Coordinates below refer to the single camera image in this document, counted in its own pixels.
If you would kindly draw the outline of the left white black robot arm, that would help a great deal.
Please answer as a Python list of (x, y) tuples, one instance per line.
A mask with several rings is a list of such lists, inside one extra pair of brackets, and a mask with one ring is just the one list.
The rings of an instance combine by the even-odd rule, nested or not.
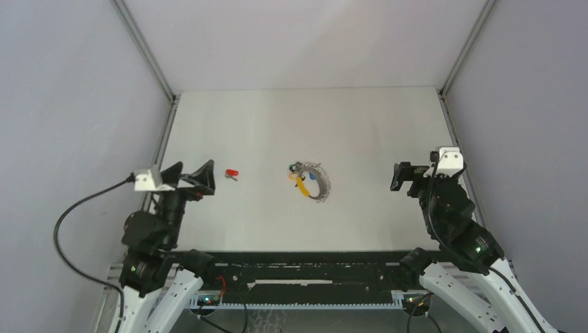
[(177, 251), (185, 207), (216, 190), (213, 160), (192, 173), (177, 162), (136, 170), (134, 190), (159, 196), (152, 211), (133, 212), (124, 223), (127, 252), (121, 292), (110, 332), (170, 332), (188, 301), (217, 278), (214, 258), (196, 249)]

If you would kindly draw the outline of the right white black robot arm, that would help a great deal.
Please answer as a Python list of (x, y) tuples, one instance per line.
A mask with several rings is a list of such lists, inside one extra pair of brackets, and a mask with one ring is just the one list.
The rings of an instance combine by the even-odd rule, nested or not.
[(477, 332), (556, 332), (523, 290), (497, 240), (473, 220), (475, 205), (458, 182), (466, 166), (442, 171), (441, 163), (397, 163), (390, 189), (399, 191), (404, 182), (412, 183), (407, 195), (419, 201), (427, 233), (482, 295), (457, 281), (422, 248), (400, 261), (399, 288), (421, 287), (443, 299)]

